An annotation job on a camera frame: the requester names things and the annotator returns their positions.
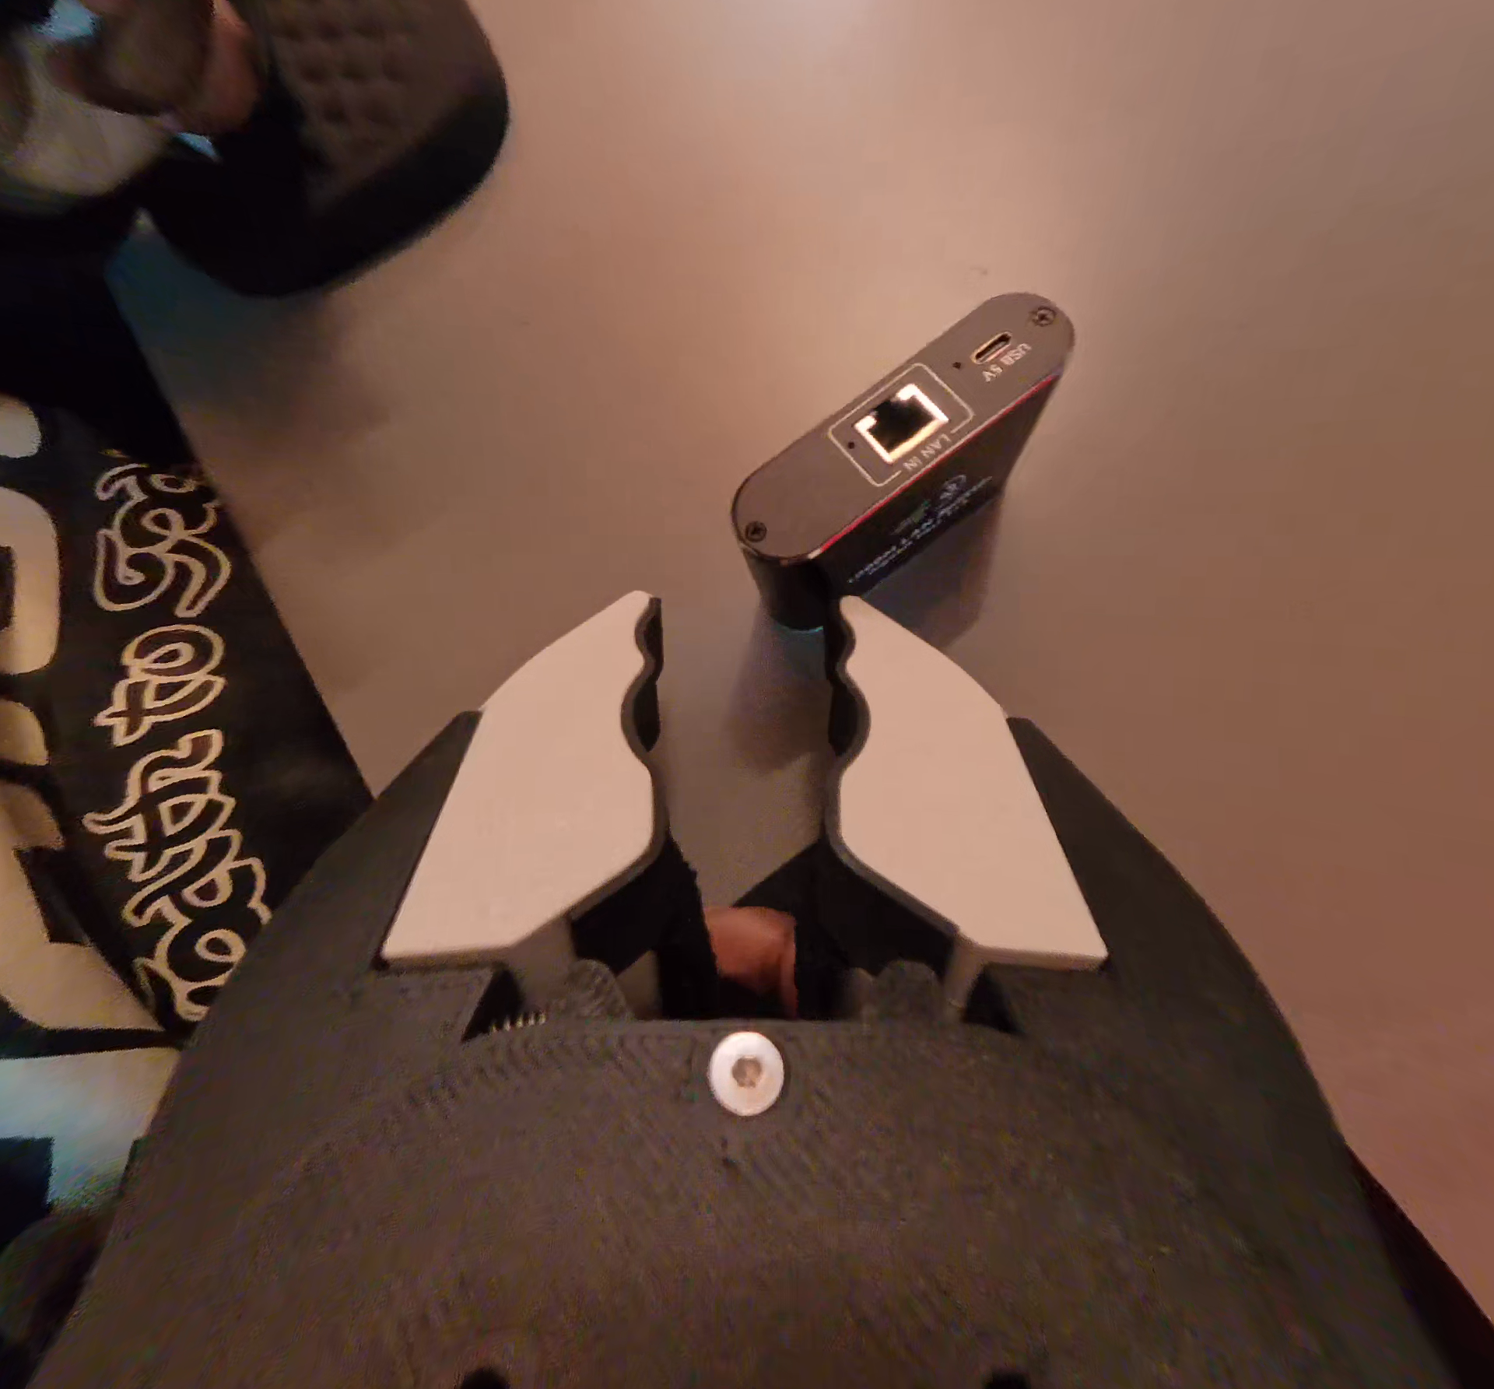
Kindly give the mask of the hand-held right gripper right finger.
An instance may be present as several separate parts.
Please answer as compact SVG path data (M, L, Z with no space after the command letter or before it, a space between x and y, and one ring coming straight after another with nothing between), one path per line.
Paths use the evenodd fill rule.
M827 915L855 968L931 966L965 1005L989 966L1099 971L1109 949L1006 710L935 644L845 596L827 622Z

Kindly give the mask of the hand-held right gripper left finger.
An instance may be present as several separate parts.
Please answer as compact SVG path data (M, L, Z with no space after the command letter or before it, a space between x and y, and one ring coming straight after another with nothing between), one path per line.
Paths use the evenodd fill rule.
M623 595L483 704L381 947L389 968L503 966L525 1000L583 957L578 923L661 856L663 604Z

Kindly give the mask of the person's left hand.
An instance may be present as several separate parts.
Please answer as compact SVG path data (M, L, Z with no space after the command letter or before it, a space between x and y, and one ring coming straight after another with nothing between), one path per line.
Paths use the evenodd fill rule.
M263 62L231 0L77 0L93 30L50 57L55 81L180 134L234 132L258 108Z

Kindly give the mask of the black textured cushion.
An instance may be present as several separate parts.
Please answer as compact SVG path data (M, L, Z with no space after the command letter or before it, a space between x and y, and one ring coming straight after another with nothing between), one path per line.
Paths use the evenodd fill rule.
M259 102L215 155L172 147L135 188L143 230L242 296L301 296L405 249L496 163L504 72L466 0L231 0Z

